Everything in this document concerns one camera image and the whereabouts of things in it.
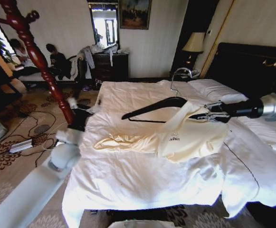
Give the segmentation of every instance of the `cream shirt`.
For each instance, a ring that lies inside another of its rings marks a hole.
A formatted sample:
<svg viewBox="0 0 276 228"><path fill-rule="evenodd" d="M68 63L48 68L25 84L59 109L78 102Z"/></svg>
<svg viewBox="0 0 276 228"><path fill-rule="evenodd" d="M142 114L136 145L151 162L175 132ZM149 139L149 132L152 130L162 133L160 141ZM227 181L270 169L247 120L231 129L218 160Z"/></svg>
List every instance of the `cream shirt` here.
<svg viewBox="0 0 276 228"><path fill-rule="evenodd" d="M110 134L109 138L97 142L94 148L107 152L156 153L173 163L217 153L228 133L228 126L188 118L205 112L207 109L204 107L188 101L156 132L140 136Z"/></svg>

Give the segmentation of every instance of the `white bedsheet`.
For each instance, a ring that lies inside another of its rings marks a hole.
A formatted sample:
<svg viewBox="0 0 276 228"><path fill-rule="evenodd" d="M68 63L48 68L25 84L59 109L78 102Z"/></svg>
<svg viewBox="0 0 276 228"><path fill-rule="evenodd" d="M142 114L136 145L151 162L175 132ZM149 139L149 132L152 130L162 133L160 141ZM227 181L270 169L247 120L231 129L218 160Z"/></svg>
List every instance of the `white bedsheet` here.
<svg viewBox="0 0 276 228"><path fill-rule="evenodd" d="M192 86L175 82L181 96L206 104ZM142 134L160 123L121 120L123 114L174 96L170 82L104 82L102 110L90 117L80 145L82 159L73 168L63 199L69 227L78 227L84 209L150 209L176 204L212 205L219 194L235 216L248 201L276 205L276 154L244 124L229 121L219 153L173 164L154 154L99 152L92 145L109 133ZM168 120L178 108L163 108L140 119Z"/></svg>
<svg viewBox="0 0 276 228"><path fill-rule="evenodd" d="M276 121L266 121L265 117L250 119L245 116L238 117L249 129L251 129L263 142L270 145L276 151Z"/></svg>

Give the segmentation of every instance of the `framed painting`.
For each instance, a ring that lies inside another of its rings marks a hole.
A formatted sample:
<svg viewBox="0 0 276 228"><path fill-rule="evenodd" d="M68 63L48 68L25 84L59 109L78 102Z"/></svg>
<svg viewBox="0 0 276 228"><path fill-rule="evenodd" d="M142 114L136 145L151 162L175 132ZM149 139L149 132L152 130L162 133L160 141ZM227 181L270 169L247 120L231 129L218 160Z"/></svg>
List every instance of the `framed painting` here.
<svg viewBox="0 0 276 228"><path fill-rule="evenodd" d="M148 29L152 0L120 0L120 28Z"/></svg>

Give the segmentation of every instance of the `patterned carpet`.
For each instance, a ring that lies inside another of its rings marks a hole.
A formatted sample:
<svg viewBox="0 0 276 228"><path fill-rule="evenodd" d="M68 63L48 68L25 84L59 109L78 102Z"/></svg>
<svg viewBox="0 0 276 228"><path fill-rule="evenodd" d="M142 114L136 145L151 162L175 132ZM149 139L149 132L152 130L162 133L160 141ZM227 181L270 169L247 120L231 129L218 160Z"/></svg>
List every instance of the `patterned carpet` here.
<svg viewBox="0 0 276 228"><path fill-rule="evenodd" d="M72 96L70 88L63 89L65 98ZM93 105L98 92L81 92L79 103ZM25 92L23 97L0 112L1 122L9 131L0 140L0 203L27 176L35 166L40 165L50 154L56 140L57 129L66 128L65 119L45 89L36 88ZM32 139L33 147L15 154L9 153L12 144ZM30 228L66 228L62 215L62 198L67 180L52 197ZM85 211L82 228L107 228L114 221L126 219L148 219L173 221L183 228L260 228L247 209L233 219L227 216L221 199L214 206L183 206L140 210L140 211Z"/></svg>

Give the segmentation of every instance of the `wooden coat rack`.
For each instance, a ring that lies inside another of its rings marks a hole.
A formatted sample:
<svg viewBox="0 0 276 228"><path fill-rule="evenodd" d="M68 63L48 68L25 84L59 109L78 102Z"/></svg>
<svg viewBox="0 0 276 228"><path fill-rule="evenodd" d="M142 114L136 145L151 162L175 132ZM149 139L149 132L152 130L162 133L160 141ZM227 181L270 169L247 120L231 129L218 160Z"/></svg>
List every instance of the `wooden coat rack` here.
<svg viewBox="0 0 276 228"><path fill-rule="evenodd" d="M0 5L6 13L6 19L0 18L0 23L8 24L16 30L19 38L24 41L27 53L37 68L40 69L43 79L48 83L49 90L53 97L57 100L58 106L62 110L66 121L71 124L74 119L74 113L72 112L68 102L64 99L62 91L55 83L55 79L49 72L48 64L45 56L37 47L34 42L34 37L30 32L29 24L36 21L39 18L38 12L35 10L23 17L20 13L16 0L0 0Z"/></svg>

